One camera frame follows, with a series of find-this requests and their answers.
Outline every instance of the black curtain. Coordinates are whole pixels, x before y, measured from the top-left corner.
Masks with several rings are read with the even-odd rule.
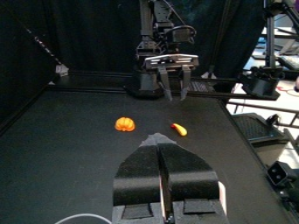
[[[198,31],[195,44],[181,47],[182,53],[199,55],[194,75],[215,64],[217,76],[235,77],[254,51],[266,23],[263,1],[231,0],[223,19],[227,1],[173,0],[186,24]],[[139,0],[4,0],[0,13],[0,123],[55,76],[57,63],[23,25],[71,70],[133,72],[142,40]]]
[[[138,0],[47,0],[62,57],[75,70],[131,72],[141,42]],[[182,45],[183,53],[199,55],[205,74],[219,35],[226,0],[173,0],[186,24],[198,30],[195,45]],[[263,1],[234,0],[229,7],[226,29],[219,43],[215,74],[234,77],[254,51],[265,27]]]
[[[0,130],[43,91],[55,76],[55,61],[37,45],[34,35],[53,48],[43,2],[0,3]]]

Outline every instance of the black mat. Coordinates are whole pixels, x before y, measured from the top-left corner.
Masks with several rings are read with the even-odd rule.
[[[134,132],[115,130],[121,116]],[[186,137],[171,129],[179,123]],[[118,167],[162,133],[206,159],[227,187],[229,220],[290,223],[266,172],[213,99],[141,101],[126,94],[46,92],[0,138],[0,223],[55,223],[74,214],[111,219]]]

